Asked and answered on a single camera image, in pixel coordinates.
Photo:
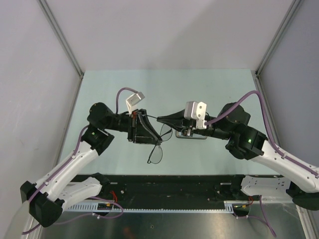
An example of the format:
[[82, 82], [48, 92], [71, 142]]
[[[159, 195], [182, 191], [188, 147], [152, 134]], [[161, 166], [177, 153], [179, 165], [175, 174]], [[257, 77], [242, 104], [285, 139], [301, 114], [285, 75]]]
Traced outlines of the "black glasses case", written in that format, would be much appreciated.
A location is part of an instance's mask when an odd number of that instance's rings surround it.
[[193, 132], [190, 135], [188, 135], [187, 133], [176, 131], [175, 136], [177, 138], [182, 138], [182, 139], [203, 139], [203, 140], [207, 139], [207, 136], [202, 136]]

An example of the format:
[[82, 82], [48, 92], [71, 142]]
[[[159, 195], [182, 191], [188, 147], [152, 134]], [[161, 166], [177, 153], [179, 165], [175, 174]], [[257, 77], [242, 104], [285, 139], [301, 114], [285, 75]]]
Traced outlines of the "thin-framed sunglasses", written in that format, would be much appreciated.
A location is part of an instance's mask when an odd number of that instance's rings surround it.
[[170, 140], [172, 137], [172, 133], [173, 130], [170, 126], [162, 124], [159, 134], [161, 140], [158, 140], [153, 149], [151, 150], [147, 159], [147, 164], [159, 164], [161, 162], [163, 156], [163, 149], [161, 147], [161, 144], [163, 142]]

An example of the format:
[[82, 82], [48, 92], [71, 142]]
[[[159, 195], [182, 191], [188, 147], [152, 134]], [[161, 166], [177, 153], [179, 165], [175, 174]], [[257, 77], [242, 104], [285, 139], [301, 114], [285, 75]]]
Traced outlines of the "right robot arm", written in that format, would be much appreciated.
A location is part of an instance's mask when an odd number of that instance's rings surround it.
[[206, 113], [203, 102], [187, 102], [184, 110], [161, 116], [158, 122], [181, 132], [227, 140], [226, 150], [237, 159], [251, 160], [280, 174], [279, 178], [244, 176], [231, 185], [230, 195], [241, 200], [247, 196], [292, 199], [297, 206], [319, 209], [319, 169], [308, 165], [275, 144], [271, 135], [248, 125], [250, 114], [238, 103], [226, 104], [218, 117]]

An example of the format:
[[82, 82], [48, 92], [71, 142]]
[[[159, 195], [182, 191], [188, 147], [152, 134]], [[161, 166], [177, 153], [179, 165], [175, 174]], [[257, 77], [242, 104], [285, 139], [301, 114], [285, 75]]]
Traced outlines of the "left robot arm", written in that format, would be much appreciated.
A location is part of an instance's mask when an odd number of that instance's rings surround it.
[[75, 195], [64, 193], [67, 184], [87, 164], [98, 158], [115, 138], [108, 130], [126, 132], [128, 141], [158, 146], [162, 137], [151, 125], [145, 109], [116, 114], [104, 103], [95, 103], [89, 110], [88, 125], [81, 131], [75, 149], [49, 173], [35, 183], [25, 181], [20, 187], [22, 202], [29, 203], [28, 212], [41, 226], [53, 225], [65, 208], [84, 199], [109, 196], [106, 180], [99, 181], [94, 174], [74, 189]]

